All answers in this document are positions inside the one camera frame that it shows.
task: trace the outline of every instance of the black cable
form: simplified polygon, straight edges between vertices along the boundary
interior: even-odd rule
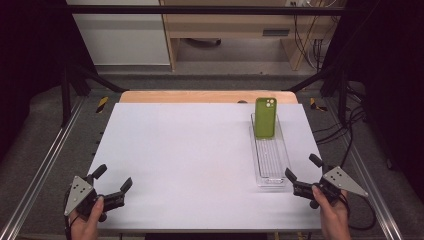
[[[353,95],[355,95],[356,97],[358,97],[359,99],[364,100],[365,99],[365,95],[362,93],[357,92],[355,89],[353,89],[349,83],[347,83],[347,88],[349,90],[349,92]]]
[[[317,72],[319,72],[319,59],[317,58],[316,46],[317,46],[317,40],[314,39],[314,44],[312,45],[312,53],[314,55],[314,60],[317,64],[317,66],[316,66]]]
[[[354,226],[351,226],[351,225],[349,225],[349,227],[352,228],[352,229],[354,229],[354,230],[367,231],[367,230],[370,230],[371,228],[373,228],[375,226],[375,224],[377,223],[377,215],[376,215],[375,210],[372,207],[370,201],[367,198],[363,197],[363,196],[361,196],[361,198],[365,201],[365,203],[368,205],[368,207],[370,208],[370,210],[372,212],[372,221],[366,227],[354,227]]]
[[[69,187],[69,189],[65,193],[65,198],[63,200],[63,211],[65,211],[65,209],[66,209],[66,204],[68,203],[68,198],[69,198],[70,192],[71,192],[71,186]],[[69,217],[68,216],[64,216],[64,217],[65,217],[65,236],[66,236],[66,239],[72,240],[71,226],[69,225]]]
[[[351,118],[350,118],[350,119],[349,119],[349,121],[347,122],[347,125],[348,125],[348,126],[350,126],[350,125],[352,125],[352,124],[356,123],[359,119],[361,119],[361,118],[362,118],[362,116],[361,116],[360,118],[355,119],[355,118],[356,118],[359,114],[362,114],[364,111],[361,111],[361,112],[359,112],[359,113],[357,113],[357,114],[355,114],[355,115],[352,115],[352,113],[353,113],[353,112],[355,112],[357,109],[359,109],[359,107],[358,107],[358,108],[355,108],[354,110],[352,110],[352,112],[351,112]],[[339,128],[338,130],[336,130],[334,133],[330,134],[329,136],[324,137],[324,138],[319,139],[319,140],[316,140],[315,142],[316,142],[316,143],[320,143],[320,142],[326,141],[326,140],[328,140],[328,139],[330,139],[330,138],[334,137],[337,133],[339,133],[340,131],[342,131],[342,130],[344,130],[344,129],[346,129],[346,128],[341,127],[341,128]]]
[[[71,224],[69,224],[69,228],[72,228],[72,224],[74,224],[75,220],[77,220],[80,217],[80,214],[77,215],[76,218],[74,218],[74,220],[72,220]]]
[[[328,128],[323,128],[323,129],[315,130],[312,133],[328,131],[328,130],[332,129],[333,127],[337,126],[337,125],[340,125],[340,123],[336,123],[336,124],[334,124],[334,125],[332,125],[332,126],[330,126]]]
[[[350,99],[352,99],[353,101],[355,101],[356,103],[358,103],[358,104],[362,104],[362,99],[356,99],[356,98],[354,98],[354,97],[357,97],[358,98],[358,96],[356,96],[355,94],[352,94],[352,92],[349,90],[349,89],[347,89],[347,97],[348,98],[350,98]]]
[[[322,48],[322,40],[318,41],[318,51],[317,51],[317,69],[318,71],[321,70],[320,63],[321,63],[321,48]]]
[[[328,140],[328,141],[325,141],[325,142],[319,142],[319,143],[317,143],[317,145],[323,145],[323,144],[327,144],[327,143],[333,142],[333,141],[335,141],[335,140],[339,139],[340,137],[343,137],[344,135],[346,135],[346,133],[347,133],[348,131],[349,131],[348,129],[345,129],[345,131],[344,131],[342,134],[340,134],[340,135],[338,135],[338,136],[336,136],[336,137],[334,137],[333,139],[330,139],[330,140]]]
[[[297,15],[293,15],[293,18],[294,18],[294,42],[296,43],[297,49],[299,49],[300,53],[306,59],[305,45],[302,44],[302,39],[300,38],[299,32],[297,30]],[[300,40],[300,45],[302,46],[302,49],[299,47],[298,39]]]
[[[359,107],[352,110],[352,112],[350,113],[350,116],[349,116],[349,121],[351,121],[352,118],[353,118],[353,112],[355,112],[357,109],[360,109],[360,108],[362,108],[362,106],[359,106]],[[353,143],[353,126],[352,126],[352,124],[349,124],[349,133],[350,133],[350,140],[349,140],[349,144],[347,145],[346,152],[345,152],[345,154],[342,158],[342,162],[340,163],[341,168],[343,168],[344,164],[346,163],[347,155],[349,154],[350,148],[352,147],[352,143]]]
[[[331,20],[332,20],[335,24],[339,24],[339,19],[337,19],[337,16],[331,16]]]
[[[331,36],[331,38],[330,39],[328,39],[328,41],[327,42],[324,42],[324,40],[325,40],[325,37],[327,36],[327,34],[334,28],[334,26],[336,26],[338,24],[338,22],[335,22],[334,20],[333,20],[333,25],[331,25],[331,27],[325,32],[325,34],[324,34],[324,36],[322,37],[322,40],[323,40],[323,43],[322,43],[322,45],[328,45],[330,42],[331,42],[331,40],[333,39],[333,36]]]
[[[361,111],[361,112],[355,114],[352,117],[352,119],[347,122],[348,126],[352,126],[353,124],[355,124],[356,122],[358,122],[360,119],[362,119],[364,115],[360,115],[360,114],[363,114],[363,113],[364,113],[364,111]],[[340,135],[337,135],[342,130],[345,130],[345,132],[343,132]],[[317,140],[316,143],[317,143],[317,145],[321,145],[321,144],[326,144],[326,143],[332,142],[332,141],[337,140],[338,138],[344,136],[348,131],[349,131],[349,128],[341,127],[337,131],[335,131],[334,133],[332,133],[331,135],[329,135],[329,136],[327,136],[327,137],[325,137],[323,139]]]
[[[347,211],[347,219],[349,219],[350,218],[350,207],[349,207],[349,202],[347,201],[347,198],[343,194],[340,194],[339,195],[339,201],[341,203],[343,203],[343,205],[345,206],[346,211]]]

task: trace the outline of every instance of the green phone case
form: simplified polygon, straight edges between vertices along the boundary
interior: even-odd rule
[[[277,99],[258,98],[255,105],[255,137],[272,138],[275,133]]]

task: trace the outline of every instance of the human hand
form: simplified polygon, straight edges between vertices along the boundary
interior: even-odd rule
[[[344,204],[337,201],[334,206],[331,206],[325,195],[316,186],[312,186],[312,192],[315,200],[321,206],[321,229],[325,239],[349,240],[348,216]],[[342,190],[342,194],[347,197],[345,190]]]
[[[69,219],[73,222],[71,235],[73,240],[96,240],[98,236],[97,223],[103,212],[104,199],[100,196],[91,209],[90,217],[87,221],[78,215],[76,210],[72,211]]]

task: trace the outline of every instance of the white tabletop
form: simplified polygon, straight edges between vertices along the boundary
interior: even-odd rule
[[[118,103],[89,173],[99,194],[131,177],[125,206],[108,213],[100,229],[130,232],[245,232],[319,229],[319,210],[293,195],[292,185],[256,184],[249,126],[254,104]],[[277,113],[292,171],[317,182],[319,156],[300,104]]]

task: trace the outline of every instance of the gray floor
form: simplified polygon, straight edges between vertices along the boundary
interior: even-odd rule
[[[175,72],[163,68],[146,68],[122,72],[122,69],[103,67],[105,78],[130,89],[269,89],[281,90],[293,86],[313,74],[314,69],[306,63],[299,72],[289,70],[279,41],[270,40],[223,40],[222,45],[193,45],[183,42],[179,62]],[[314,84],[297,93],[304,105],[311,129],[327,128],[335,123],[327,111],[310,108],[310,98],[314,97],[318,106],[325,107]],[[53,239],[63,235],[63,195],[74,175],[87,173],[94,153],[101,140],[101,132],[107,125],[113,103],[119,94],[92,83],[93,91],[85,98],[81,114],[75,122],[69,137],[56,159],[32,209],[20,231],[20,238]],[[102,113],[95,113],[100,98],[108,96]],[[0,167],[0,226],[5,226],[19,201],[25,194],[33,176],[41,165],[56,137],[61,123],[60,89],[53,88],[39,94],[31,102],[31,113],[12,149]],[[349,108],[358,106],[353,100]],[[316,133],[316,139],[327,136],[332,131]],[[424,239],[424,206],[409,187],[401,172],[388,170],[385,156],[376,141],[368,123],[359,121],[354,125],[354,143],[368,170],[375,180],[384,200],[390,209],[404,239]],[[340,162],[345,146],[342,139],[319,145],[323,159],[329,164]],[[357,178],[350,160],[345,170]],[[366,225],[371,216],[360,199],[351,195],[351,224]],[[379,224],[368,231],[351,231],[354,239],[386,239]],[[281,233],[281,239],[298,239],[294,233]],[[322,239],[319,232],[312,239]]]

